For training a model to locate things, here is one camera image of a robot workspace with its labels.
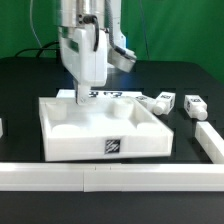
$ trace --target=sticker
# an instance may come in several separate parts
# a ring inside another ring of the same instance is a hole
[[[118,98],[122,96],[122,92],[104,92],[105,96],[109,96],[111,98]]]
[[[200,102],[201,102],[200,99],[191,99],[191,101],[192,101],[193,103],[200,103]]]
[[[136,99],[138,99],[138,100],[147,100],[147,97],[146,96],[138,96],[138,97],[136,97]]]
[[[121,140],[119,139],[107,140],[105,154],[119,153],[120,145],[121,145]]]
[[[96,98],[99,95],[99,91],[91,91],[89,93],[89,97]]]
[[[170,109],[173,107],[173,99],[170,101]]]
[[[171,96],[162,95],[160,98],[170,99]]]
[[[189,101],[187,101],[187,111],[189,112],[190,111],[190,108],[191,108],[191,104]]]

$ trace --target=black surface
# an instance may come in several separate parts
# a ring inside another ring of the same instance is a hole
[[[0,60],[0,161],[44,162],[38,97],[55,97],[60,88],[72,89],[72,78],[53,59]],[[142,91],[150,97],[176,93],[174,110],[160,117],[175,132],[171,157],[119,162],[211,163],[193,138],[196,120],[183,109],[186,94],[200,95],[208,104],[208,121],[224,136],[224,86],[202,68],[138,62],[132,74],[110,76],[103,89]],[[224,194],[215,192],[0,192],[0,223],[223,223],[223,207]]]

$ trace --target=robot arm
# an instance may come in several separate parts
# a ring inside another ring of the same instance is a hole
[[[130,71],[136,61],[120,31],[121,0],[58,0],[58,4],[62,61],[74,76],[77,103],[88,104],[90,88],[106,83],[108,62]]]

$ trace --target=cable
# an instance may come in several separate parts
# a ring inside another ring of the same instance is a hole
[[[99,46],[99,38],[100,38],[100,28],[99,28],[99,23],[97,20],[97,17],[94,15],[88,15],[83,18],[83,22],[85,24],[90,24],[92,23],[95,26],[95,44],[93,51],[97,51],[98,46]]]
[[[36,31],[35,31],[34,25],[33,25],[33,1],[34,0],[30,0],[30,27],[31,27],[31,30],[33,32],[33,35],[34,35],[39,47],[42,48],[42,44],[41,44],[41,42],[40,42],[40,40],[39,40],[39,38],[36,34]]]
[[[148,46],[147,33],[146,33],[145,15],[144,15],[144,10],[143,10],[143,6],[142,6],[142,0],[138,0],[138,3],[139,3],[139,10],[140,10],[141,19],[142,19],[142,30],[143,30],[144,39],[145,39],[146,53],[147,53],[148,60],[150,60],[149,46]]]
[[[39,49],[39,51],[38,51],[38,53],[37,53],[37,55],[36,55],[36,58],[39,58],[40,57],[40,55],[48,48],[48,47],[51,47],[51,46],[53,46],[53,45],[57,45],[57,44],[59,44],[59,42],[58,41],[52,41],[52,42],[50,42],[50,43],[48,43],[48,44],[45,44],[41,49]]]
[[[56,48],[56,49],[48,49],[48,48],[27,48],[27,49],[24,49],[24,50],[21,50],[21,51],[17,52],[14,57],[18,57],[20,54],[22,54],[23,52],[27,52],[27,51],[39,51],[39,52],[41,51],[41,53],[42,53],[43,51],[58,51],[58,50],[59,50],[58,48]]]
[[[130,60],[136,60],[136,57],[133,55],[129,55],[127,54],[127,52],[120,48],[119,46],[117,46],[114,43],[114,28],[113,28],[113,12],[112,12],[112,8],[111,8],[111,2],[110,0],[105,0],[105,4],[106,4],[106,10],[107,10],[107,14],[108,14],[108,24],[109,24],[109,42],[111,47],[120,55],[124,56],[127,59]]]

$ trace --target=green screen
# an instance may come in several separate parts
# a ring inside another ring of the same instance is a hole
[[[139,0],[122,1],[122,31],[138,60],[148,60]],[[30,0],[0,0],[0,57],[38,47],[29,24]],[[223,0],[142,0],[150,60],[186,61],[224,82]],[[34,0],[42,44],[57,39],[54,0]]]

